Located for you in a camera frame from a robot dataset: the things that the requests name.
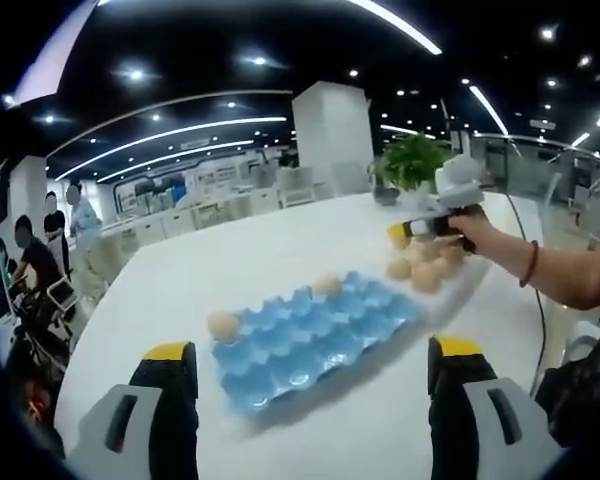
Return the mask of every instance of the red bracelet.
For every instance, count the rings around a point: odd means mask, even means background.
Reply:
[[[531,262],[529,262],[529,269],[527,270],[527,274],[520,280],[520,288],[527,286],[527,283],[529,283],[529,280],[531,280],[533,272],[536,269],[536,263],[538,263],[538,251],[540,250],[540,248],[538,247],[538,242],[533,240],[531,242],[531,245],[533,245],[533,254],[531,255]]]

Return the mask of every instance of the black t-shirt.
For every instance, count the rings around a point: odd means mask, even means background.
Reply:
[[[56,210],[55,213],[50,213],[44,217],[45,232],[55,232],[59,228],[64,230],[64,225],[64,213],[62,213],[60,210]]]
[[[31,237],[29,245],[22,253],[22,261],[35,270],[37,286],[42,290],[46,290],[49,285],[62,278],[53,253],[37,237]]]

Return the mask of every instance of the desk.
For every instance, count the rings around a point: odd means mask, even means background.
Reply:
[[[534,202],[517,199],[527,236],[542,240]],[[498,228],[519,229],[506,198],[487,194]],[[529,389],[542,343],[535,294],[473,257],[439,295],[416,294],[428,327],[400,333],[357,365],[281,399],[257,419],[231,413],[210,355],[207,314],[257,307],[335,271],[384,277],[392,255],[385,229],[404,207],[354,195],[224,223],[141,249],[91,317],[71,359],[55,426],[70,451],[78,422],[113,385],[127,383],[143,354],[194,341],[200,398],[198,469],[205,480],[430,478],[427,338],[434,331],[478,342],[500,376]]]

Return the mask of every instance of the egg carton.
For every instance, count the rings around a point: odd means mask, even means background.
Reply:
[[[212,354],[231,407],[250,413],[311,387],[334,368],[352,365],[399,328],[415,325],[420,311],[402,293],[349,272],[336,294],[313,296],[304,287],[289,300],[275,297],[260,311],[236,315],[238,340],[214,342]]]

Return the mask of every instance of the white cabinet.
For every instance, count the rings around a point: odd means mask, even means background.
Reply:
[[[251,192],[251,212],[253,215],[275,212],[280,209],[278,192],[273,188],[263,188]]]
[[[177,237],[183,233],[189,233],[195,230],[193,217],[190,210],[170,213],[162,217],[164,234],[167,238]]]
[[[141,247],[160,242],[166,238],[162,228],[162,220],[159,217],[138,222],[135,230],[138,244]]]

